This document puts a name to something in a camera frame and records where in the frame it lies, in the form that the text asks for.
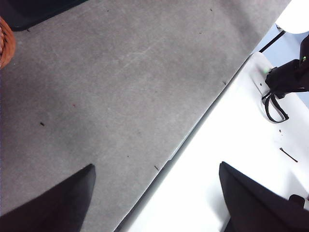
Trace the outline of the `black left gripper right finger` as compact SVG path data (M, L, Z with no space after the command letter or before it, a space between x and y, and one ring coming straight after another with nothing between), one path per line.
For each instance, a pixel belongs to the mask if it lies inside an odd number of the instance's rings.
M239 172L226 162L219 178L230 219L226 232L307 232L309 212L305 199L285 199Z

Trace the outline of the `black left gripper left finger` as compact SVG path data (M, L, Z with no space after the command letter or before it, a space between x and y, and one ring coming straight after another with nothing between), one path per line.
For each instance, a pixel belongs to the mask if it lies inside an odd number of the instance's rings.
M0 217L2 232L79 232L89 209L96 169L89 164L42 195Z

